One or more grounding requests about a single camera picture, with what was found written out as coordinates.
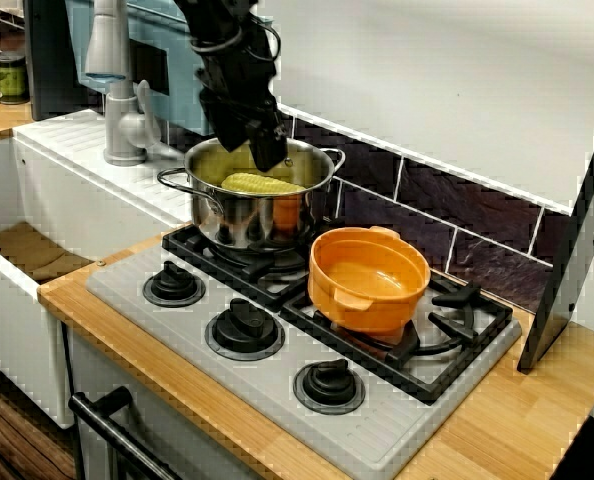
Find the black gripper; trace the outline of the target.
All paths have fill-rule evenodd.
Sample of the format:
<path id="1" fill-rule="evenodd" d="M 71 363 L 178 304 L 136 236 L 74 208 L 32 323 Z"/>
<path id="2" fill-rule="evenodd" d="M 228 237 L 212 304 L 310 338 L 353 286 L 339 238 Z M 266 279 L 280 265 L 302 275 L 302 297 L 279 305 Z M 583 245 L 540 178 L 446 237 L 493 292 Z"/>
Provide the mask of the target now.
<path id="1" fill-rule="evenodd" d="M 256 168 L 269 171 L 287 156 L 286 130 L 269 88 L 278 52 L 267 39 L 219 39 L 201 41 L 199 56 L 200 104 L 214 134 L 228 152 L 249 140 Z"/>

